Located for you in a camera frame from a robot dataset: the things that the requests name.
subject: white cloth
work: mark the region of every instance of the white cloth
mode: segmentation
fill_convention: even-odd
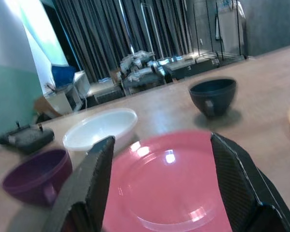
[[[238,20],[240,29],[240,42],[244,44],[243,24],[245,23],[245,14],[240,1],[238,4]],[[237,30],[237,5],[236,1],[229,3],[229,6],[224,6],[218,9],[220,34],[218,27],[218,19],[216,19],[216,39],[222,39],[224,45],[224,52],[237,53],[238,51],[238,30]]]

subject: blue object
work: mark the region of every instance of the blue object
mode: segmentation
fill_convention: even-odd
[[[74,79],[76,68],[73,66],[55,66],[52,65],[52,74],[56,88],[71,84]]]

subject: purple bowl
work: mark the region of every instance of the purple bowl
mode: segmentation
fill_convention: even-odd
[[[1,186],[22,202],[52,206],[72,171],[71,159],[66,150],[48,150],[11,170]]]

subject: dark blue bowl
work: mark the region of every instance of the dark blue bowl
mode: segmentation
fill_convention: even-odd
[[[213,118],[227,111],[234,98],[236,86],[234,79],[222,76],[192,85],[189,93],[194,105],[207,118]]]

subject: white bowl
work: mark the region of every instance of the white bowl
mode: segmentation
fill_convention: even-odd
[[[114,152],[117,152],[129,145],[137,119],[136,113],[131,109],[103,111],[70,128],[62,139],[63,145],[71,151],[88,151],[95,143],[113,135]]]

